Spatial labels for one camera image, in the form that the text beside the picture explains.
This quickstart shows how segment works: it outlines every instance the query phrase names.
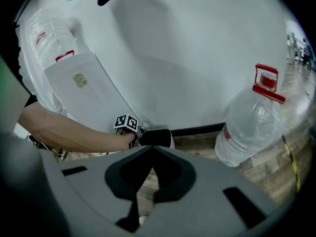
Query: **red bottle handle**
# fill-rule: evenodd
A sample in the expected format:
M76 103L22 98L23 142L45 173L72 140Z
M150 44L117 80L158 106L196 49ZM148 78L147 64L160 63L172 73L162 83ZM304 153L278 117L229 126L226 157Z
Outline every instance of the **red bottle handle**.
M73 55L75 55L75 51L70 50L70 51L68 51L67 53L65 53L64 55L58 56L58 57L55 59L56 62L58 62L61 58L65 57L66 55L71 54L71 53L72 53Z
M271 73L276 74L276 87L272 92L276 92L277 91L277 77L278 77L278 71L275 68L263 65L263 64L256 64L256 77L255 77L255 85L259 86L259 84L257 83L257 75L258 75L258 69L262 69Z

